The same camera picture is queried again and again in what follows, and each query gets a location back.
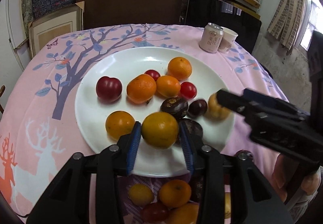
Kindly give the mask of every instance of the deer print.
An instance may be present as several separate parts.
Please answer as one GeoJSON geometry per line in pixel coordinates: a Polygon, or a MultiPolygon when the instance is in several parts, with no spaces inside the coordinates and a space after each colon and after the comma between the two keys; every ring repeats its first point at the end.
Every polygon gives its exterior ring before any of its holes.
{"type": "Polygon", "coordinates": [[[11,183],[13,186],[15,185],[14,175],[12,173],[12,166],[17,166],[17,163],[15,163],[15,153],[13,151],[13,144],[11,144],[10,151],[9,146],[10,133],[9,136],[6,137],[2,143],[2,154],[0,154],[0,159],[3,161],[2,164],[4,165],[4,178],[0,177],[0,188],[4,198],[10,204],[12,195],[11,183]]]}
{"type": "Polygon", "coordinates": [[[14,196],[16,197],[20,193],[35,205],[49,184],[50,174],[55,176],[58,172],[52,154],[61,154],[65,148],[60,148],[62,138],[56,136],[56,128],[52,137],[49,136],[49,118],[47,122],[40,124],[40,128],[36,130],[37,141],[29,133],[29,127],[32,123],[33,121],[30,119],[26,122],[25,133],[28,144],[36,151],[35,155],[39,157],[37,171],[36,175],[33,175],[19,166],[15,168],[14,176],[20,181],[16,183],[14,188],[14,196]]]}

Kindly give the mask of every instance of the can lid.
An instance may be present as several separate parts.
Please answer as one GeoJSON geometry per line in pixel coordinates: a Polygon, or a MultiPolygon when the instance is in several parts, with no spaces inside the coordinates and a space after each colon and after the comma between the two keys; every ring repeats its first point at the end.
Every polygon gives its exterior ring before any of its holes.
{"type": "Polygon", "coordinates": [[[217,29],[217,30],[220,30],[222,31],[223,28],[219,25],[216,25],[216,24],[213,24],[213,23],[207,23],[207,25],[209,25],[210,27],[212,27],[213,29],[217,29]]]}

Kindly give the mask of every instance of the white deer silhouette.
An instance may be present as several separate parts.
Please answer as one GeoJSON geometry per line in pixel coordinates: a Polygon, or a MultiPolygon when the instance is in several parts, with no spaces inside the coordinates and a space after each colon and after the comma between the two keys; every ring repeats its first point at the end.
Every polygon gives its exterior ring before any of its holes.
{"type": "Polygon", "coordinates": [[[34,144],[29,134],[29,126],[32,123],[33,121],[29,119],[25,124],[26,137],[28,144],[37,151],[35,155],[39,157],[37,172],[36,175],[33,175],[19,166],[12,167],[16,180],[16,185],[13,187],[13,201],[15,204],[18,193],[28,199],[33,205],[36,204],[49,184],[49,174],[55,176],[58,172],[52,153],[61,154],[65,150],[65,148],[59,148],[62,138],[56,136],[57,128],[54,129],[53,136],[49,137],[49,118],[47,122],[40,124],[40,128],[37,129],[38,141],[37,144],[34,144]]]}

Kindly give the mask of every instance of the curtain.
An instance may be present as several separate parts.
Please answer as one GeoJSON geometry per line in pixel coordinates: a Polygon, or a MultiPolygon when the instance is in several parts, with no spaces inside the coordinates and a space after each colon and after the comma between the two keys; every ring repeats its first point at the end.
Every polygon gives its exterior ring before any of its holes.
{"type": "Polygon", "coordinates": [[[301,25],[303,3],[304,0],[280,0],[267,29],[288,50],[293,48],[297,38],[301,25]]]}

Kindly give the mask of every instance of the person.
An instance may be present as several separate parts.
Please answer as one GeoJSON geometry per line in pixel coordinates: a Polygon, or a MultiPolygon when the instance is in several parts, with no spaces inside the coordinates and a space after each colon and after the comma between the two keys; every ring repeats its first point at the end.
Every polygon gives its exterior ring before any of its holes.
{"type": "MultiPolygon", "coordinates": [[[[284,156],[280,154],[276,160],[274,171],[270,180],[270,184],[283,202],[285,202],[287,198],[287,191],[285,189],[287,176],[284,165],[284,156]]],[[[301,183],[301,189],[305,191],[305,194],[289,211],[294,220],[294,223],[296,223],[299,218],[305,213],[308,205],[315,198],[316,194],[318,193],[317,190],[319,186],[322,185],[322,177],[323,167],[320,167],[316,173],[308,175],[303,179],[301,183]]]]}

